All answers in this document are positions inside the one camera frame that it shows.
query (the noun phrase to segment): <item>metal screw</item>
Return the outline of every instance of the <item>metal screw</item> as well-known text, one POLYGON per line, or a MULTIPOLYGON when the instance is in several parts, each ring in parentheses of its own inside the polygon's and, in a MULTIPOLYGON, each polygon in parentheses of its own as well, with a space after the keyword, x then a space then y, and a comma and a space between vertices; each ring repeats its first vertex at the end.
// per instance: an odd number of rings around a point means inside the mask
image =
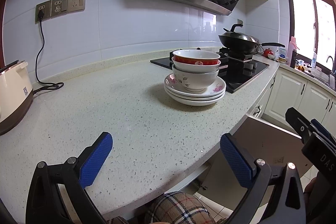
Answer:
POLYGON ((38 168, 43 168, 45 165, 44 161, 40 161, 38 164, 37 164, 37 167, 38 168))
POLYGON ((295 169, 295 164, 294 163, 289 162, 287 165, 290 169, 295 169))
POLYGON ((263 159, 257 159, 257 164, 258 164, 258 165, 261 165, 261 166, 262 166, 262 165, 265 165, 265 163, 266 163, 266 162, 265 162, 263 159))
POLYGON ((68 160, 67 160, 67 162, 69 163, 69 164, 74 164, 75 162, 76 162, 76 158, 75 157, 70 157, 70 158, 68 158, 68 160))

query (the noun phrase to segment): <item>red wooden door frame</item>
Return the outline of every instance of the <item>red wooden door frame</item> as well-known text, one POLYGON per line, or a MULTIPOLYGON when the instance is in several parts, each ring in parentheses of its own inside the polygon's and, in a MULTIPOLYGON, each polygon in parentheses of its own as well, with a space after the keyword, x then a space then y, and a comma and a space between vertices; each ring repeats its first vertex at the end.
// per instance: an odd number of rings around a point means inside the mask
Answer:
POLYGON ((6 0, 0 0, 0 68, 5 66, 5 61, 3 58, 3 50, 2 50, 2 23, 3 23, 3 13, 5 11, 5 3, 6 0))

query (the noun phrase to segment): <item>window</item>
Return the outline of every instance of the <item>window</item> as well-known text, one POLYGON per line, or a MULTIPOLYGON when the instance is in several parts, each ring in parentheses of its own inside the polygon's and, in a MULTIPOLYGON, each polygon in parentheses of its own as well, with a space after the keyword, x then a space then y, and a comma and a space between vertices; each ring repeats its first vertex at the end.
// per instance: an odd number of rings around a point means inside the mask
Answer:
POLYGON ((289 0, 290 37, 296 38, 298 56, 310 63, 316 49, 316 63, 329 73, 334 71, 336 6, 333 0, 289 0))

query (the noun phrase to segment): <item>wok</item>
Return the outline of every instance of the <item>wok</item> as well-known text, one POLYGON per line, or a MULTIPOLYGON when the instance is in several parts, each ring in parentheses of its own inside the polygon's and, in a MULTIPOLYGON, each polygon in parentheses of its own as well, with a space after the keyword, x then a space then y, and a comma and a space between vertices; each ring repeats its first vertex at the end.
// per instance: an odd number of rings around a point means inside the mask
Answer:
POLYGON ((219 35, 219 40, 224 47, 230 49, 234 52, 244 52, 246 54, 256 54, 263 52, 263 46, 276 46, 276 47, 285 47, 285 45, 280 43, 259 43, 259 40, 250 35, 243 33, 235 32, 236 27, 242 27, 242 24, 234 24, 231 27, 231 30, 226 30, 226 33, 219 35))

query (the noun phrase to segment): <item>countertop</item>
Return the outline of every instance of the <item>countertop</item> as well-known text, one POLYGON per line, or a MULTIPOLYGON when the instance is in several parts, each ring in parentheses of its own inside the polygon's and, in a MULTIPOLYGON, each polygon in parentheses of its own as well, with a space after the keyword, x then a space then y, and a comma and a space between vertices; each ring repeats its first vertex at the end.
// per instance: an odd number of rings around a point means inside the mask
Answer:
POLYGON ((291 71, 293 73, 296 73, 297 75, 300 75, 300 76, 308 79, 309 81, 312 81, 316 85, 322 87, 323 89, 325 89, 326 91, 328 91, 329 93, 331 93, 333 96, 336 96, 336 91, 334 91, 333 89, 331 89, 327 85, 323 84, 322 82, 316 80, 315 78, 307 75, 306 73, 304 73, 304 72, 302 72, 302 71, 300 71, 298 69, 291 68, 290 66, 285 65, 285 64, 281 64, 281 63, 280 63, 280 68, 283 68, 283 69, 289 70, 289 71, 291 71))
POLYGON ((172 71, 149 60, 88 73, 66 80, 60 90, 38 94, 23 120, 0 136, 3 203, 24 223, 37 163, 60 164, 78 156, 103 131, 112 134, 113 149, 86 188, 103 216, 124 214, 159 196, 209 159, 221 135, 234 133, 257 103, 279 64, 254 59, 270 66, 205 107, 171 99, 163 80, 172 71))

